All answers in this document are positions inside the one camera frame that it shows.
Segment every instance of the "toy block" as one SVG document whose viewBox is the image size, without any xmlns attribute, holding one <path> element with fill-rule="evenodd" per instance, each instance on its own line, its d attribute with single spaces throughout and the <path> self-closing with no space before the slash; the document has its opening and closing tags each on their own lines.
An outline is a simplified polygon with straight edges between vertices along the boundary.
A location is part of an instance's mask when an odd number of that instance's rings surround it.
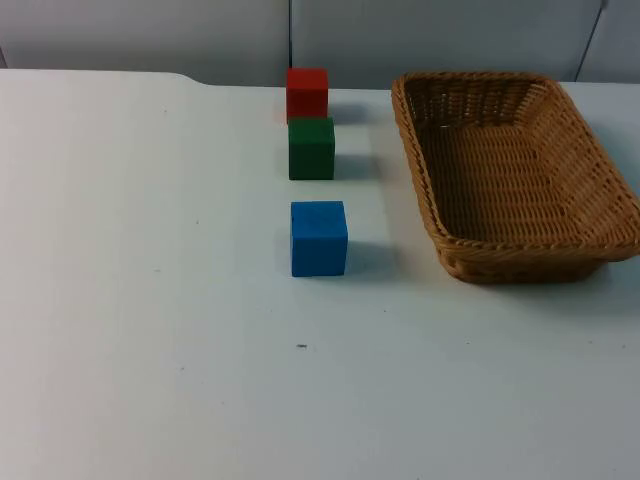
<svg viewBox="0 0 640 480">
<path fill-rule="evenodd" d="M 333 179 L 336 140 L 331 118 L 289 122 L 289 179 Z"/>
<path fill-rule="evenodd" d="M 287 72 L 287 122 L 293 117 L 326 117 L 329 77 L 322 68 L 290 68 Z"/>
<path fill-rule="evenodd" d="M 344 275 L 348 241 L 342 202 L 291 204 L 291 274 L 294 277 Z"/>
</svg>

